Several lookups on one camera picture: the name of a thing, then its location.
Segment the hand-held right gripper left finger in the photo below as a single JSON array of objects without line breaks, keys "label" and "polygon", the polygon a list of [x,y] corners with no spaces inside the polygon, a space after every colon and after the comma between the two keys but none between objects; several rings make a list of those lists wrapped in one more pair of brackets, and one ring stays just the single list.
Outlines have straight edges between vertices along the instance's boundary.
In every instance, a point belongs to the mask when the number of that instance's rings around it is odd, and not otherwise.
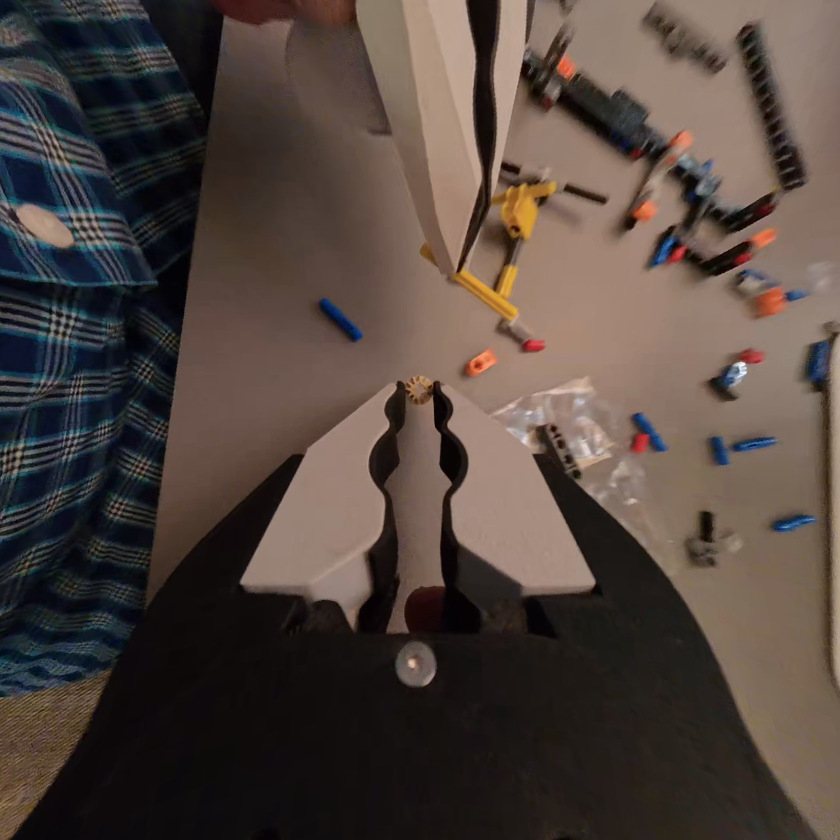
[{"label": "hand-held right gripper left finger", "polygon": [[353,630],[386,631],[399,574],[385,484],[405,415],[405,384],[389,384],[307,449],[240,579],[246,592],[333,602]]}]

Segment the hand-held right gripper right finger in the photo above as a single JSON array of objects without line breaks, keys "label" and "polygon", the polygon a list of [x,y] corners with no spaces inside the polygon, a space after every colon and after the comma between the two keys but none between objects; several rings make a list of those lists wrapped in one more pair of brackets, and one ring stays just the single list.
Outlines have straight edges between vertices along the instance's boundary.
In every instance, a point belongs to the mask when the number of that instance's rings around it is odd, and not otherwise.
[{"label": "hand-held right gripper right finger", "polygon": [[534,598],[591,595],[595,577],[531,451],[452,386],[433,386],[444,495],[448,631],[524,633]]}]

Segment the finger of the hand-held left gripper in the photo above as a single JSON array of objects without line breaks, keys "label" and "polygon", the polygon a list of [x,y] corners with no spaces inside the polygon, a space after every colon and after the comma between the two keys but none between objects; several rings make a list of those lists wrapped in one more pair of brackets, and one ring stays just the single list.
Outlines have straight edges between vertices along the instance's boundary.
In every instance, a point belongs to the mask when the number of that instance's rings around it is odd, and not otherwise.
[{"label": "finger of the hand-held left gripper", "polygon": [[454,275],[485,184],[467,3],[359,1],[356,16],[421,229]]},{"label": "finger of the hand-held left gripper", "polygon": [[479,187],[459,267],[466,267],[490,211],[490,199],[508,142],[522,59],[533,17],[531,1],[467,1],[476,66],[472,127],[479,160]]}]

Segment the yellow lego axle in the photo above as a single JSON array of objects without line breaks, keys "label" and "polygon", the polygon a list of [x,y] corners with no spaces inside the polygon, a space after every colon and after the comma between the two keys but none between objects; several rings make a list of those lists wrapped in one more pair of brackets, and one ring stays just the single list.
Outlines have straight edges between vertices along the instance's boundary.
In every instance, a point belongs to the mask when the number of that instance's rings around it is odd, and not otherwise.
[{"label": "yellow lego axle", "polygon": [[466,290],[474,298],[495,312],[501,319],[513,321],[518,317],[519,309],[515,305],[467,269],[462,269],[450,275],[446,275],[442,269],[439,271],[448,282]]}]

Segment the black lego beam assembly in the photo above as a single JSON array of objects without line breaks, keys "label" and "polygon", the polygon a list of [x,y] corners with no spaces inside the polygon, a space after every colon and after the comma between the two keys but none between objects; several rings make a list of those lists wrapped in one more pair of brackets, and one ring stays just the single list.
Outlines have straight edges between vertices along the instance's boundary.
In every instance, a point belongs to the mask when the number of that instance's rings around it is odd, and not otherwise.
[{"label": "black lego beam assembly", "polygon": [[722,179],[714,162],[701,161],[691,153],[692,132],[681,130],[668,138],[657,131],[648,121],[649,110],[627,90],[608,92],[578,68],[568,55],[571,39],[571,26],[564,24],[544,55],[526,45],[521,74],[533,100],[545,111],[567,111],[628,160],[649,162],[620,231],[628,233],[653,220],[663,186],[673,179],[680,185],[686,215],[661,234],[648,265],[655,268],[686,261],[706,276],[719,277],[750,262],[759,250],[751,250],[749,239],[758,232],[714,253],[698,239],[698,231],[704,223],[714,223],[726,235],[741,233],[775,211],[781,190],[750,204],[723,202],[718,195]]}]

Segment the dark grey lego beam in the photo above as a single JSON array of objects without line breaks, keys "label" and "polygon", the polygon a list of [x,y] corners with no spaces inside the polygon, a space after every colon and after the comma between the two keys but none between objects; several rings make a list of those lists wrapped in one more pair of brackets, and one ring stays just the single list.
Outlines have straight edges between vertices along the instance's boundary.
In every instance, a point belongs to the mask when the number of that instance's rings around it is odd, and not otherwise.
[{"label": "dark grey lego beam", "polygon": [[642,26],[675,60],[687,60],[707,74],[716,75],[730,61],[732,51],[685,14],[665,2],[655,2],[642,18]]}]

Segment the black lego connector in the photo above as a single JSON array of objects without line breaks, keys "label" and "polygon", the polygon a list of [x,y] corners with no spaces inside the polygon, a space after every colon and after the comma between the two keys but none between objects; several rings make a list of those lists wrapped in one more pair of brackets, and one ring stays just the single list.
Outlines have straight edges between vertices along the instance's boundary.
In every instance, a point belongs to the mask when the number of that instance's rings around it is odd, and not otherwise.
[{"label": "black lego connector", "polygon": [[698,514],[696,531],[686,540],[686,553],[692,565],[712,568],[718,565],[719,555],[738,553],[743,545],[736,532],[719,533],[715,514],[702,510]]}]

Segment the long black lego beam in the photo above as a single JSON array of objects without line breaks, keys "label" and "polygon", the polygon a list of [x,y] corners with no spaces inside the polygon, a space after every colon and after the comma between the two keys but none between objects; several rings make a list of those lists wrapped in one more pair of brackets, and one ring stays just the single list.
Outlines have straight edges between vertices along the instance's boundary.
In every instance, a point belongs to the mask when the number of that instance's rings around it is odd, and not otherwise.
[{"label": "long black lego beam", "polygon": [[800,189],[808,180],[805,159],[788,120],[761,23],[742,26],[736,44],[779,187],[785,193]]}]

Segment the person's left hand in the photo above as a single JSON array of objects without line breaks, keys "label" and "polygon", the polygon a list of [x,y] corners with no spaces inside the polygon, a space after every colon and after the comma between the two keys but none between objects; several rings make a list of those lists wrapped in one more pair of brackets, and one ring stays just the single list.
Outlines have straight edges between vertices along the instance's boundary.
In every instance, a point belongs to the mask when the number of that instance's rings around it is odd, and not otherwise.
[{"label": "person's left hand", "polygon": [[302,20],[336,28],[355,20],[356,1],[212,1],[227,18],[260,26],[276,20]]}]

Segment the short black angled beam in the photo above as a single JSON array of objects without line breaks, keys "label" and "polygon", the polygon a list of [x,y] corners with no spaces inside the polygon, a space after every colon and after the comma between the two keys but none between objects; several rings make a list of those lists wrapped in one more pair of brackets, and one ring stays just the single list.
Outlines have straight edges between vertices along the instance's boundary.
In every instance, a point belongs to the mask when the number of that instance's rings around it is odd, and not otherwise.
[{"label": "short black angled beam", "polygon": [[573,480],[581,480],[582,470],[580,465],[572,454],[566,437],[560,428],[555,423],[545,423],[535,429],[535,434],[546,456],[552,459],[557,468]]}]

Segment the clear plastic parts bag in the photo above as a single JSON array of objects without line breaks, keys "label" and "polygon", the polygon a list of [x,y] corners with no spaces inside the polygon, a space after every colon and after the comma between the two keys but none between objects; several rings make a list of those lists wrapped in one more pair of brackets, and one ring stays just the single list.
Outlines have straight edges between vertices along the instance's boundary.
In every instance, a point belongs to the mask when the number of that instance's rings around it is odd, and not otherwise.
[{"label": "clear plastic parts bag", "polygon": [[641,458],[631,450],[633,428],[603,401],[588,376],[524,395],[490,416],[533,454],[547,449],[538,428],[552,424],[581,471],[581,487],[630,532],[673,577],[685,566],[656,508]]}]

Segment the black axle connector assembly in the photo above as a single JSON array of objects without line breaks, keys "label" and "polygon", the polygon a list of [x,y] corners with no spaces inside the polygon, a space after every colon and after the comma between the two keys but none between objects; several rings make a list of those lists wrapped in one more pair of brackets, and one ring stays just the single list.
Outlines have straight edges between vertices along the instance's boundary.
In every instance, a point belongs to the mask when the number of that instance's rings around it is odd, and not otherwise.
[{"label": "black axle connector assembly", "polygon": [[500,222],[507,237],[507,253],[498,276],[495,292],[509,299],[518,275],[518,261],[523,247],[532,236],[540,209],[556,194],[568,194],[600,206],[609,196],[567,182],[561,185],[552,179],[548,167],[534,167],[511,161],[500,163],[500,178],[505,190],[491,199],[499,208]]}]

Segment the grey axle with red bush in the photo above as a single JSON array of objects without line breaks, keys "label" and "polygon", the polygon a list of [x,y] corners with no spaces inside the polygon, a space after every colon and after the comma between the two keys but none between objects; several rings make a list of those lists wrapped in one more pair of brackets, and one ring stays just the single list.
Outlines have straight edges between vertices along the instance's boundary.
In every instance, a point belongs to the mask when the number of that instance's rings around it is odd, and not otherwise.
[{"label": "grey axle with red bush", "polygon": [[537,338],[519,315],[513,319],[502,319],[497,325],[497,330],[508,336],[525,354],[540,353],[545,350],[545,342]]}]

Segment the person's plaid shirt torso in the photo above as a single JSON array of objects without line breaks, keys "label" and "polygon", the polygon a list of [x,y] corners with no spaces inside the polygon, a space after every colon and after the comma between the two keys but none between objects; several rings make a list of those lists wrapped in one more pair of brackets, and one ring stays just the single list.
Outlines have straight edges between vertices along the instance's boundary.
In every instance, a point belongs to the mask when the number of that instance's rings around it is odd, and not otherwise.
[{"label": "person's plaid shirt torso", "polygon": [[207,121],[142,2],[1,2],[1,693],[144,611]]}]

